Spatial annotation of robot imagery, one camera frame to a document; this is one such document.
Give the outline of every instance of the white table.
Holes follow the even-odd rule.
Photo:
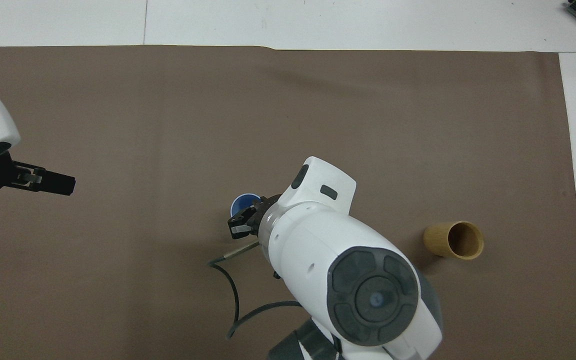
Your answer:
[[[576,184],[576,19],[562,0],[0,0],[0,46],[560,53]]]

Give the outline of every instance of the blue cup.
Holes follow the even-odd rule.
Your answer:
[[[243,193],[237,196],[235,200],[230,205],[230,217],[240,212],[242,209],[248,208],[252,205],[254,200],[261,200],[258,194],[253,193]]]

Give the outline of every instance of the yellow cup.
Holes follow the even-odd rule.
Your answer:
[[[423,231],[423,244],[435,255],[473,260],[484,249],[484,235],[468,221],[441,222]]]

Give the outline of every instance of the brown paper sheet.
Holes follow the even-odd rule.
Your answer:
[[[435,286],[432,358],[576,359],[576,197],[558,56],[254,47],[0,48],[13,159],[73,196],[0,191],[0,359],[263,359],[307,319],[234,338],[235,196],[281,193],[306,157],[351,175],[350,214]],[[468,220],[471,262],[426,226]],[[291,299],[259,249],[224,264],[242,312]]]

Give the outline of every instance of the gray circular joint cover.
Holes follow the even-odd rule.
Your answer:
[[[328,269],[328,315],[339,334],[358,346],[397,338],[412,321],[418,301],[414,269],[393,251],[355,246]]]

